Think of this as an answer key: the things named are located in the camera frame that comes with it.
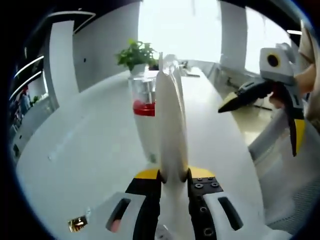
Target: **person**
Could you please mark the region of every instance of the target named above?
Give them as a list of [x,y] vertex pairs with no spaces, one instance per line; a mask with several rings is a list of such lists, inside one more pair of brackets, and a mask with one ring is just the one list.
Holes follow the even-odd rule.
[[[320,48],[317,40],[304,27],[303,22],[301,32],[299,53],[309,63],[309,66],[294,78],[301,96],[310,93],[306,118],[320,134]],[[271,95],[269,100],[276,108],[283,107],[277,94]]]
[[30,106],[28,104],[28,97],[26,96],[26,93],[21,93],[20,96],[20,110],[21,114],[24,116],[26,115],[27,111],[29,110]]

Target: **desk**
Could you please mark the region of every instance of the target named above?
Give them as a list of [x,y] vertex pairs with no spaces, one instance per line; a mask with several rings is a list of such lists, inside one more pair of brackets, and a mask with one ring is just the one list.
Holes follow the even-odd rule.
[[[124,191],[146,167],[128,77],[128,72],[118,74],[76,95],[36,130],[21,154],[18,181],[57,239],[78,240],[67,221]],[[255,168],[231,113],[217,113],[221,98],[204,75],[183,77],[182,85],[189,164],[211,170],[226,191],[247,200],[263,218]],[[167,211],[161,210],[159,222],[168,225],[165,196],[161,209]],[[188,210],[188,205],[179,207]]]

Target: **green plant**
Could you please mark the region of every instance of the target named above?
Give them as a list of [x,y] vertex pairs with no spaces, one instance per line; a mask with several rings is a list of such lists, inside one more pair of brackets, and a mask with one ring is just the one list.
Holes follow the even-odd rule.
[[33,97],[33,103],[34,103],[34,104],[35,104],[38,100],[39,100],[39,97],[38,97],[38,96],[34,96],[34,97]]
[[129,39],[128,43],[128,48],[116,54],[118,65],[127,66],[132,71],[138,64],[148,64],[151,67],[157,64],[157,60],[154,59],[155,50],[150,47],[150,43],[133,39]]

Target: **robotic arm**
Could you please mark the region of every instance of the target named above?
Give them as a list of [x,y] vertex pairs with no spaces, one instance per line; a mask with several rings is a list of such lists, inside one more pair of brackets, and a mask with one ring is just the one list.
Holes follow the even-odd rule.
[[271,92],[277,93],[284,103],[288,118],[292,154],[299,152],[305,131],[304,106],[294,78],[290,62],[295,59],[286,43],[276,48],[262,48],[260,51],[260,79],[246,82],[238,91],[230,93],[218,112],[228,112],[248,105],[258,98],[263,99]]
[[[266,226],[252,206],[225,192],[210,171],[189,167],[186,184],[195,240],[290,239],[289,233]],[[125,192],[115,193],[86,215],[70,220],[69,229],[79,235],[77,239],[172,240],[168,232],[157,228],[161,185],[158,169],[142,171]],[[115,220],[121,223],[112,232]]]

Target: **ceiling light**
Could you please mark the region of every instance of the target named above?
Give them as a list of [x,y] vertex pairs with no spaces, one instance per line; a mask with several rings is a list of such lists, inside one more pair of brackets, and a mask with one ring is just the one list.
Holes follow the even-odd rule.
[[21,68],[15,75],[14,75],[14,78],[16,76],[18,76],[18,74],[20,74],[23,70],[25,70],[27,67],[29,67],[30,65],[34,64],[35,62],[39,61],[40,59],[43,59],[44,56],[40,56],[38,58],[36,58],[35,60],[29,62],[27,65],[25,65],[23,68]]
[[302,35],[301,31],[296,31],[296,30],[287,30],[286,32],[288,34]]
[[12,97],[17,93],[19,92],[20,89],[22,89],[25,85],[27,85],[32,79],[34,79],[36,76],[40,75],[42,73],[42,71],[38,71],[36,74],[32,75],[31,77],[29,77],[27,79],[27,81],[25,81],[24,83],[22,83],[13,93],[12,95],[10,96],[9,100],[12,99]]

